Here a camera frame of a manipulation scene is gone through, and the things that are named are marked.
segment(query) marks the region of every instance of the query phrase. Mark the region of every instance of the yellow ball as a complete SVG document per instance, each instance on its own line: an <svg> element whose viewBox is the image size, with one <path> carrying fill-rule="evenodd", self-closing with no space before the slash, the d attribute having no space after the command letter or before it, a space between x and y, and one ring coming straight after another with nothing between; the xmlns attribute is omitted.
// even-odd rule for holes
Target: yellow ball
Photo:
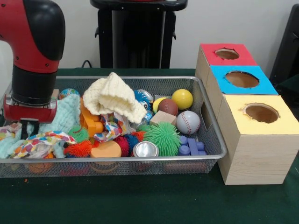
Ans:
<svg viewBox="0 0 299 224"><path fill-rule="evenodd" d="M180 89L173 93L172 100L178 105L178 109L183 111L193 104L193 96L188 90Z"/></svg>
<svg viewBox="0 0 299 224"><path fill-rule="evenodd" d="M154 111L154 113L157 113L157 112L158 112L158 106L159 106L160 102L161 102L162 100L164 100L164 99L167 99L167 98L166 98L166 97L161 97L161 98L156 99L156 100L154 101L154 103L153 103L153 111Z"/></svg>

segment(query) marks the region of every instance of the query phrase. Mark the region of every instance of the cream knitted beanie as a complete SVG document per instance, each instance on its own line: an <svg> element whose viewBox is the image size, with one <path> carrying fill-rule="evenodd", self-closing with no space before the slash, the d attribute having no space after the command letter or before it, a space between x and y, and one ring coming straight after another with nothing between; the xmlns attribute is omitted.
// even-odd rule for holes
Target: cream knitted beanie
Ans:
<svg viewBox="0 0 299 224"><path fill-rule="evenodd" d="M141 123L145 108L135 99L134 91L114 72L95 81L83 95L84 106L91 114L117 112L133 123Z"/></svg>

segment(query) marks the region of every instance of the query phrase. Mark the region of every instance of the yellow paper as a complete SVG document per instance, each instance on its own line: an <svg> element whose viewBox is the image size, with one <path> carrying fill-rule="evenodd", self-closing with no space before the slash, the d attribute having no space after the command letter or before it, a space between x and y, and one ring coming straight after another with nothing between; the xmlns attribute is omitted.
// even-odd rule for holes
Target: yellow paper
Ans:
<svg viewBox="0 0 299 224"><path fill-rule="evenodd" d="M281 96L225 95L225 99L240 134L299 134L299 122ZM250 104L263 104L274 108L279 117L273 123L259 122L245 113L246 107Z"/></svg>

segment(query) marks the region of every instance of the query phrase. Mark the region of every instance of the purple toy block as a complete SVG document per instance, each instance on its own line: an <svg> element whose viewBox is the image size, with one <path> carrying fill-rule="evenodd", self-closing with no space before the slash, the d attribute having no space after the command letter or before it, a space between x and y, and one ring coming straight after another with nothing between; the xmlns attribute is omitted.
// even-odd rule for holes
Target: purple toy block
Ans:
<svg viewBox="0 0 299 224"><path fill-rule="evenodd" d="M198 151L198 155L206 155L206 152Z"/></svg>
<svg viewBox="0 0 299 224"><path fill-rule="evenodd" d="M181 140L182 146L188 145L188 139L185 136L181 136L180 140Z"/></svg>
<svg viewBox="0 0 299 224"><path fill-rule="evenodd" d="M201 141L200 142L196 142L196 146L197 146L197 150L198 151L202 151L202 152L205 151L205 145Z"/></svg>
<svg viewBox="0 0 299 224"><path fill-rule="evenodd" d="M178 149L178 155L190 155L190 148L188 146L181 146Z"/></svg>
<svg viewBox="0 0 299 224"><path fill-rule="evenodd" d="M188 139L188 145L190 148L191 155L198 155L195 139Z"/></svg>

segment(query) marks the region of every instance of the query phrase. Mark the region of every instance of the wire basket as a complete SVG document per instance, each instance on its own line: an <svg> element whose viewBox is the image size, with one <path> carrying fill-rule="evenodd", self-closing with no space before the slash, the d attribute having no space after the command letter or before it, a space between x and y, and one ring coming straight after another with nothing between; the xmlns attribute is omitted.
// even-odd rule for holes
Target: wire basket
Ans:
<svg viewBox="0 0 299 224"><path fill-rule="evenodd" d="M84 91L101 77L57 77L56 89ZM196 77L122 77L133 90L145 89L152 96L171 96L178 89L193 95L189 109L202 121L199 130L188 136L205 144L205 156L2 159L0 177L54 177L91 175L157 175L208 173L227 148L202 82Z"/></svg>

